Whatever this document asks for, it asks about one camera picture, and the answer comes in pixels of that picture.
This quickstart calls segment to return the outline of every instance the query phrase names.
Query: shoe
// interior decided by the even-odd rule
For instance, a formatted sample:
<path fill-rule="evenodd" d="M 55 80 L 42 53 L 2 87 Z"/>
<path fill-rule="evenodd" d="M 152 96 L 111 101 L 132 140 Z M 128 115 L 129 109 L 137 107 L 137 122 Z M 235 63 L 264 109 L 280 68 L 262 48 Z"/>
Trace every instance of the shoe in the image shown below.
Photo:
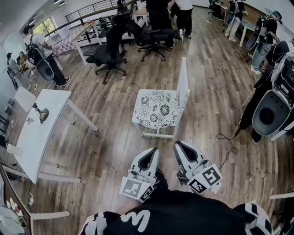
<path fill-rule="evenodd" d="M 236 39 L 229 38 L 229 40 L 232 41 L 232 42 L 237 42 Z"/>
<path fill-rule="evenodd" d="M 252 139 L 252 138 L 251 138 L 251 142 L 252 142 L 252 144 L 254 144 L 254 145 L 257 145 L 257 144 L 258 144 L 258 142 L 255 142 L 254 139 Z"/>
<path fill-rule="evenodd" d="M 181 41 L 183 42 L 183 41 L 184 41 L 184 38 L 183 38 L 183 34 L 184 34 L 184 33 L 183 33 L 183 30 L 182 30 L 182 29 L 180 29 L 179 31 L 180 31 L 180 37 L 181 37 Z"/>
<path fill-rule="evenodd" d="M 65 78 L 65 80 L 66 80 L 65 84 L 61 85 L 60 87 L 64 87 L 64 86 L 66 86 L 70 79 L 71 79 L 70 76 L 67 76 L 67 77 Z"/>
<path fill-rule="evenodd" d="M 189 38 L 189 39 L 192 38 L 191 35 L 187 35 L 187 34 L 185 34 L 185 33 L 183 33 L 183 36 L 185 36 L 186 38 Z"/>
<path fill-rule="evenodd" d="M 168 47 L 168 48 L 170 48 L 170 49 L 173 49 L 174 48 L 174 46 L 172 45 L 172 46 L 167 46 L 167 44 L 166 43 L 163 43 L 162 44 L 163 46 L 166 46 L 166 47 Z"/>
<path fill-rule="evenodd" d="M 252 72 L 256 73 L 257 75 L 261 75 L 261 72 L 259 70 L 255 70 L 252 66 L 250 66 L 250 69 Z"/>

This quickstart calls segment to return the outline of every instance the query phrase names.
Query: backpack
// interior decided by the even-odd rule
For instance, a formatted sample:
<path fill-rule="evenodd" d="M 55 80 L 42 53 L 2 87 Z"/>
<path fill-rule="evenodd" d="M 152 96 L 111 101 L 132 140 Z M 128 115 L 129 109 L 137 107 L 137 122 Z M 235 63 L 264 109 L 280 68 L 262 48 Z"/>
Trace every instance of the backpack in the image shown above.
<path fill-rule="evenodd" d="M 30 38 L 30 44 L 26 45 L 26 53 L 28 56 L 28 59 L 31 58 L 34 61 L 34 65 L 37 66 L 42 60 L 43 60 L 43 56 L 40 54 L 40 48 L 38 45 L 36 45 L 35 43 L 32 43 L 32 39 L 33 39 L 34 34 L 31 36 Z"/>

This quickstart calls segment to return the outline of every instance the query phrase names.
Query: white print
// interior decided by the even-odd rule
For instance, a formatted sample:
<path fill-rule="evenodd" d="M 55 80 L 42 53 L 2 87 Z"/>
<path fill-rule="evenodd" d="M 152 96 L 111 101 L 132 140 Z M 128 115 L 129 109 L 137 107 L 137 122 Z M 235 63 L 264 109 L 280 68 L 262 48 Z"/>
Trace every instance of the white print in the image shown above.
<path fill-rule="evenodd" d="M 120 218 L 123 222 L 128 222 L 129 219 L 132 218 L 132 224 L 134 226 L 136 226 L 141 220 L 141 218 L 143 218 L 138 228 L 138 231 L 142 233 L 148 225 L 150 212 L 148 210 L 142 210 L 138 213 L 138 215 L 135 212 L 130 212 L 127 215 L 120 216 Z"/>

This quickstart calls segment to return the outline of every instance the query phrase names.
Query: jeans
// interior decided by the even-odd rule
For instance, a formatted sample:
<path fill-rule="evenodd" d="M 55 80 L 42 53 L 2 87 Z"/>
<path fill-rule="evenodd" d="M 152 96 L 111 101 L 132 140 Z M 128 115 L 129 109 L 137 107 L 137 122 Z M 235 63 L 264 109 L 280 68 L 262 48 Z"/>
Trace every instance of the jeans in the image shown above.
<path fill-rule="evenodd" d="M 266 55 L 270 52 L 271 50 L 271 44 L 264 43 L 260 41 L 257 45 L 257 48 L 254 51 L 253 57 L 252 57 L 252 63 L 251 66 L 255 70 L 259 70 L 259 67 L 261 63 L 264 61 L 266 58 Z"/>
<path fill-rule="evenodd" d="M 226 34 L 230 35 L 231 39 L 235 38 L 236 31 L 237 31 L 238 27 L 240 26 L 240 24 L 241 24 L 240 18 L 234 16 L 234 18 L 232 19 L 230 25 L 226 29 Z"/>
<path fill-rule="evenodd" d="M 54 60 L 53 56 L 52 55 L 48 56 L 46 60 L 50 64 L 50 67 L 52 68 L 54 72 L 53 81 L 56 83 L 57 86 L 64 85 L 66 83 L 66 80 L 62 72 L 59 70 L 59 67 L 56 64 L 56 61 Z"/>
<path fill-rule="evenodd" d="M 176 25 L 178 29 L 185 29 L 185 35 L 190 36 L 192 32 L 192 9 L 190 10 L 180 10 L 178 17 L 176 19 Z"/>

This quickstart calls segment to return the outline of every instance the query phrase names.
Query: table leg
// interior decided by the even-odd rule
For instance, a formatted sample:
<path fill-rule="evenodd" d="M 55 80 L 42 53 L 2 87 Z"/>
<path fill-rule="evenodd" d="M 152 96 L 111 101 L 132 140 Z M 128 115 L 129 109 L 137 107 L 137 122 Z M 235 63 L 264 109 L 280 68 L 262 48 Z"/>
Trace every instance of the table leg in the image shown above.
<path fill-rule="evenodd" d="M 60 176 L 56 174 L 49 174 L 49 173 L 40 173 L 39 174 L 40 179 L 49 179 L 49 180 L 55 180 L 60 182 L 72 182 L 72 183 L 80 183 L 80 178 L 71 178 L 66 176 Z"/>
<path fill-rule="evenodd" d="M 93 122 L 91 122 L 86 116 L 85 114 L 82 113 L 81 110 L 78 109 L 78 107 L 72 103 L 71 100 L 68 100 L 68 106 L 71 107 L 71 109 L 78 114 L 95 132 L 98 131 L 98 127 L 94 125 Z"/>
<path fill-rule="evenodd" d="M 83 56 L 82 49 L 80 48 L 80 46 L 78 45 L 78 42 L 76 40 L 74 41 L 74 45 L 75 45 L 76 49 L 78 50 L 79 55 L 82 57 L 84 64 L 88 65 L 88 62 L 86 61 L 85 57 Z"/>
<path fill-rule="evenodd" d="M 25 173 L 21 173 L 21 172 L 19 172 L 19 171 L 16 171 L 16 170 L 11 169 L 11 168 L 6 167 L 6 166 L 3 166 L 3 168 L 4 168 L 4 170 L 7 171 L 7 172 L 10 172 L 10 173 L 12 173 L 12 174 L 15 174 L 15 175 L 18 175 L 18 176 L 21 176 L 21 177 L 24 177 L 24 178 L 29 179 L 29 176 L 26 175 Z"/>
<path fill-rule="evenodd" d="M 59 67 L 59 69 L 63 70 L 63 67 L 62 67 L 61 63 L 59 62 L 59 60 L 56 57 L 54 57 L 54 60 L 55 60 L 55 62 L 57 64 L 57 66 Z"/>
<path fill-rule="evenodd" d="M 244 38 L 245 38 L 245 35 L 246 35 L 246 31 L 247 31 L 247 27 L 244 26 L 244 30 L 243 30 L 243 34 L 242 34 L 242 38 L 241 38 L 241 41 L 240 41 L 239 47 L 242 47 L 242 45 L 243 45 Z"/>
<path fill-rule="evenodd" d="M 68 211 L 55 212 L 55 213 L 32 213 L 32 214 L 30 214 L 30 216 L 33 220 L 60 218 L 60 217 L 66 217 L 69 215 L 70 215 L 70 212 L 68 212 Z"/>
<path fill-rule="evenodd" d="M 52 162 L 48 162 L 48 161 L 43 161 L 43 164 L 46 165 L 46 166 L 51 166 L 51 167 L 55 167 L 55 168 L 58 168 L 58 164 L 56 163 L 52 163 Z"/>
<path fill-rule="evenodd" d="M 95 33 L 96 33 L 96 36 L 97 36 L 97 38 L 98 38 L 98 42 L 99 42 L 99 44 L 101 45 L 101 44 L 102 44 L 102 42 L 101 42 L 101 39 L 100 39 L 100 37 L 99 37 L 99 33 L 98 33 L 98 30 L 97 30 L 97 27 L 96 27 L 96 25 L 94 25 L 94 31 L 95 31 Z"/>

